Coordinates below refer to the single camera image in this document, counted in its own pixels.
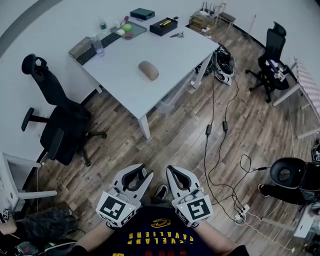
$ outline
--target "wooden floor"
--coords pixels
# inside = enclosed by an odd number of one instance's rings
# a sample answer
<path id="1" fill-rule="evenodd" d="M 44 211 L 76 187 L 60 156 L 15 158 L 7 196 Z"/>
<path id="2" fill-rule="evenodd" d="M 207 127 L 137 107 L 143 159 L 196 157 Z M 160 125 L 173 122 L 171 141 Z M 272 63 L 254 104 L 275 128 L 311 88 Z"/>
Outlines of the wooden floor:
<path id="1" fill-rule="evenodd" d="M 226 27 L 221 22 L 211 33 L 212 39 L 222 43 L 236 60 L 236 81 L 239 92 L 229 104 L 227 120 L 229 131 L 221 148 L 220 163 L 212 172 L 215 183 L 227 183 L 234 186 L 245 172 L 240 168 L 240 157 L 247 154 L 252 159 L 252 169 L 271 166 L 281 157 L 298 157 L 311 160 L 310 150 L 314 136 L 301 140 L 296 135 L 317 126 L 311 109 L 300 110 L 306 100 L 295 93 L 277 107 L 265 102 L 265 92 L 260 88 L 249 92 L 256 79 L 245 74 L 246 69 L 258 71 L 258 57 L 263 49 L 254 41 L 247 40 L 241 32 L 231 28 L 225 35 Z M 58 191 L 56 202 L 67 202 L 78 217 L 79 228 L 88 231 L 100 218 L 95 208 L 103 190 L 108 190 L 109 183 L 117 171 L 137 163 L 145 163 L 148 171 L 153 170 L 155 177 L 151 182 L 150 193 L 161 183 L 166 182 L 167 165 L 178 165 L 196 174 L 205 191 L 208 190 L 204 175 L 205 130 L 211 121 L 213 76 L 204 79 L 197 90 L 188 87 L 169 116 L 155 108 L 148 115 L 151 138 L 145 140 L 137 120 L 121 106 L 110 94 L 104 91 L 96 94 L 87 104 L 93 114 L 92 130 L 106 131 L 106 140 L 99 137 L 91 139 L 85 150 L 92 161 L 86 167 L 79 156 L 75 156 L 69 166 L 57 161 L 46 160 L 45 166 L 38 171 L 39 190 Z M 214 81 L 215 115 L 212 133 L 208 141 L 206 166 L 211 169 L 218 160 L 219 145 L 224 137 L 222 121 L 227 102 L 236 93 L 236 83 L 231 86 Z M 283 92 L 274 92 L 273 101 Z M 257 184 L 270 183 L 269 171 L 256 171 L 249 174 L 237 187 L 236 192 L 242 204 L 248 203 L 250 213 L 260 218 L 270 213 L 279 200 L 264 198 L 257 192 Z M 35 191 L 36 174 L 28 190 Z M 226 186 L 211 186 L 219 200 L 232 191 Z M 35 210 L 35 203 L 29 211 Z M 49 204 L 48 199 L 39 200 L 39 209 Z M 226 212 L 234 218 L 234 202 L 231 198 L 221 203 Z M 298 207 L 281 202 L 280 206 L 269 216 L 271 220 L 293 225 L 298 215 Z M 292 232 L 283 231 L 272 225 L 261 223 L 257 218 L 248 216 L 246 222 L 260 232 L 295 252 L 285 250 L 258 234 L 251 227 L 238 226 L 223 212 L 219 205 L 213 206 L 214 216 L 210 223 L 238 244 L 244 244 L 252 256 L 305 255 L 304 240 L 293 238 Z"/>

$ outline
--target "person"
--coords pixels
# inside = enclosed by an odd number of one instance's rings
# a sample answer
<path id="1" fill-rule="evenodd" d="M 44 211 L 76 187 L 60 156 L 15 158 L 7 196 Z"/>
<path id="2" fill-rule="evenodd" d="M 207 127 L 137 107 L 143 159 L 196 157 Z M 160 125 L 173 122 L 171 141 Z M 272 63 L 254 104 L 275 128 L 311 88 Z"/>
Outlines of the person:
<path id="1" fill-rule="evenodd" d="M 266 185 L 266 184 L 259 184 L 257 186 L 258 191 L 260 194 L 267 198 L 269 196 L 273 198 L 277 198 L 289 204 L 304 206 L 308 204 L 304 195 L 302 194 L 299 188 L 290 189 L 285 188 L 279 185 Z"/>
<path id="2" fill-rule="evenodd" d="M 17 221 L 13 215 L 9 212 L 8 222 L 0 224 L 0 252 L 9 256 L 43 252 L 48 243 L 77 229 L 77 219 L 64 203 Z"/>
<path id="3" fill-rule="evenodd" d="M 249 256 L 207 222 L 187 227 L 165 200 L 162 184 L 151 199 L 123 227 L 113 228 L 104 220 L 86 233 L 67 256 Z"/>

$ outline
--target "sneaker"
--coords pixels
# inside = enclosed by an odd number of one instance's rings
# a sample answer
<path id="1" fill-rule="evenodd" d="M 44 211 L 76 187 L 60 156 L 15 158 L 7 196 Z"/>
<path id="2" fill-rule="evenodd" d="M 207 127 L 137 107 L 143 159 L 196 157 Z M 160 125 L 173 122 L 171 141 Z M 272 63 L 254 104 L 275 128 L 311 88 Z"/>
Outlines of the sneaker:
<path id="1" fill-rule="evenodd" d="M 161 184 L 155 194 L 154 194 L 154 198 L 161 198 L 162 200 L 164 200 L 166 198 L 166 196 L 168 195 L 168 187 L 165 184 Z"/>
<path id="2" fill-rule="evenodd" d="M 259 184 L 258 187 L 257 187 L 257 189 L 259 190 L 261 196 L 267 198 L 269 195 L 268 195 L 268 194 L 263 194 L 263 193 L 261 192 L 261 188 L 262 188 L 263 186 L 264 186 L 263 184 Z"/>

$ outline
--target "water bottle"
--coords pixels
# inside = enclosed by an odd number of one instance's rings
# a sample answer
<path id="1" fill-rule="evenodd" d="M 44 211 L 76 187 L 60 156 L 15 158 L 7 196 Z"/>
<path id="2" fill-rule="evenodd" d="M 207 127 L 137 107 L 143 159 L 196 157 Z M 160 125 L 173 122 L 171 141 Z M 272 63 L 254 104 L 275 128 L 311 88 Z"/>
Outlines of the water bottle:
<path id="1" fill-rule="evenodd" d="M 91 42 L 92 45 L 95 49 L 96 54 L 98 54 L 99 56 L 104 56 L 105 55 L 105 49 L 102 46 L 102 43 L 100 41 L 99 36 L 93 36 L 91 37 Z"/>

